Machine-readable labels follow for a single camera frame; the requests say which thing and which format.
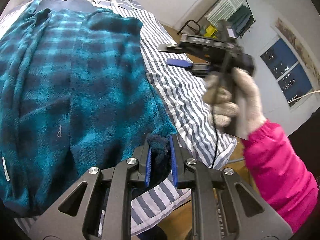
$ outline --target pink sleeve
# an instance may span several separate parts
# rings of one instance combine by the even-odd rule
[[[261,196],[296,232],[317,203],[315,178],[279,124],[267,121],[243,144],[246,165]]]

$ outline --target silver screw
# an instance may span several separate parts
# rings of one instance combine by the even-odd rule
[[[224,173],[227,174],[227,175],[232,175],[232,174],[234,174],[235,172],[234,172],[233,169],[231,169],[231,168],[225,168],[225,169],[224,169]]]
[[[190,165],[193,165],[193,164],[197,163],[197,160],[194,159],[194,158],[189,158],[189,159],[187,159],[187,163],[190,164]]]
[[[128,164],[135,164],[137,162],[137,159],[136,158],[129,158],[127,159],[127,163]]]
[[[99,171],[99,168],[97,168],[97,167],[91,167],[91,168],[89,169],[89,173],[90,173],[90,174],[97,174],[98,171]]]

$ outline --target window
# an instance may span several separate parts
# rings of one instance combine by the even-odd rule
[[[276,78],[287,102],[312,90],[305,71],[282,39],[279,39],[263,53],[261,58]],[[289,106],[293,106],[298,101],[299,99],[289,103]]]

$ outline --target mattress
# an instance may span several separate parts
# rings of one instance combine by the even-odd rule
[[[32,0],[26,0],[0,20],[0,38],[19,17]],[[173,66],[167,66],[168,58],[188,60],[185,54],[170,54],[157,51],[162,43],[175,43],[155,16],[143,9],[135,0],[90,0],[94,6],[110,8],[123,17],[135,17],[143,23],[141,28],[141,53],[149,82],[161,96],[166,111],[178,131],[181,147],[187,148],[194,158],[205,165],[212,164],[216,136],[209,123],[209,107],[202,101],[205,91],[201,78]],[[221,169],[229,160],[236,146],[236,139],[218,132],[218,155],[214,168]],[[190,189],[176,189],[172,174],[158,186],[132,200],[131,234],[137,235],[168,216],[172,210],[185,203]],[[15,219],[27,233],[37,217]]]

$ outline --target human hand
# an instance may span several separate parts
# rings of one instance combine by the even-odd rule
[[[262,113],[259,88],[253,78],[240,68],[232,69],[232,77],[246,100],[247,132],[252,133],[266,121]],[[231,118],[237,116],[239,113],[238,105],[230,102],[232,95],[223,87],[219,87],[217,100],[214,102],[214,95],[218,83],[218,77],[216,75],[207,76],[205,82],[207,91],[203,95],[203,101],[211,106],[211,111],[213,106],[212,112],[215,123],[220,127],[228,126]]]

